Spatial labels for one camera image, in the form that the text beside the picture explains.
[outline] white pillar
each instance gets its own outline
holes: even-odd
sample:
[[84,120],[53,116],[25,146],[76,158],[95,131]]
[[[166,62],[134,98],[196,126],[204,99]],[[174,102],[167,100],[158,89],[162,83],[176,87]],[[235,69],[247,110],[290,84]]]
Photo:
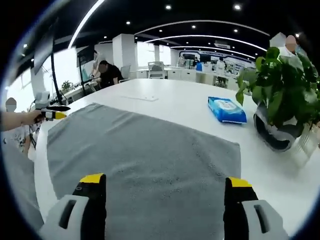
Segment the white pillar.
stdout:
[[286,35],[284,35],[282,32],[279,32],[270,39],[270,47],[284,47],[286,45],[286,39]]
[[131,65],[131,71],[137,69],[135,54],[135,36],[131,34],[120,34],[112,40],[113,64],[121,69],[123,66]]
[[154,60],[160,62],[160,47],[159,45],[154,45]]
[[36,97],[37,93],[45,92],[45,83],[44,83],[44,74],[42,72],[42,68],[35,74],[35,68],[30,69],[31,72],[31,85],[34,97]]

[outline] blue wet wipes package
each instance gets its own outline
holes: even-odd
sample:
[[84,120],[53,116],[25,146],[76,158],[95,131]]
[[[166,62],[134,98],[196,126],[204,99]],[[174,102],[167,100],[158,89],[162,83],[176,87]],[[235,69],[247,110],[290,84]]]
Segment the blue wet wipes package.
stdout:
[[208,106],[222,123],[245,124],[247,122],[246,113],[228,98],[210,96]]

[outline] man in black shirt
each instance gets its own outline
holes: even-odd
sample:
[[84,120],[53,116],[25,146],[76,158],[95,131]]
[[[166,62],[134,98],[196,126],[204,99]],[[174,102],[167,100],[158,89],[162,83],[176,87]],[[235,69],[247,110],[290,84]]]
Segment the man in black shirt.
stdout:
[[119,68],[108,63],[106,60],[102,60],[99,63],[98,70],[100,72],[100,78],[97,82],[100,83],[100,86],[103,89],[118,84],[119,80],[124,79]]

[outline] white table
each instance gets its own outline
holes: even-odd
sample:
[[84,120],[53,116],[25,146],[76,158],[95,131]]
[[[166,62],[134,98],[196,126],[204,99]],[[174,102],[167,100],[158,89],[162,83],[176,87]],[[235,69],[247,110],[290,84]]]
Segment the white table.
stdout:
[[[86,85],[84,86],[84,89],[85,89],[85,90],[88,90],[88,89],[90,89],[91,87],[94,87],[94,86],[96,86],[96,85],[98,85],[98,83],[97,83],[96,81],[92,81],[92,82],[90,82],[89,84],[86,83]],[[76,95],[78,95],[79,93],[82,93],[82,92],[83,92],[83,88],[82,88],[82,85],[80,85],[80,86],[76,87],[75,89],[72,89],[72,90],[66,92],[66,93],[64,94],[64,96],[65,96],[67,99],[69,99],[69,98],[73,98],[74,96],[76,96]]]
[[[83,97],[70,105],[70,114],[91,103],[136,112],[215,135],[240,144],[241,178],[253,185],[259,199],[271,204],[283,217],[285,230],[293,235],[308,216],[319,193],[320,150],[317,149],[307,165],[298,173],[295,164],[282,159],[258,138],[253,114],[256,105],[244,96],[245,125],[222,124],[207,106],[208,96],[230,98],[235,91],[193,82],[167,79],[134,79]],[[155,101],[126,98],[158,98]],[[47,159],[48,130],[58,120],[41,126],[34,162],[34,180],[38,204],[44,219],[57,202],[49,176]]]

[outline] white chair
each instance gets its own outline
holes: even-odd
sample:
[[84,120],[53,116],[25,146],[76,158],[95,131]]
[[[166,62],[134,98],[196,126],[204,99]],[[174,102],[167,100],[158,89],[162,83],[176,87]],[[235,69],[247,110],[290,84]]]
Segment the white chair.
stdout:
[[124,79],[119,80],[119,83],[123,83],[130,80],[130,68],[131,68],[131,65],[123,66],[121,68],[120,72]]
[[148,78],[149,79],[165,79],[165,65],[163,61],[148,62]]

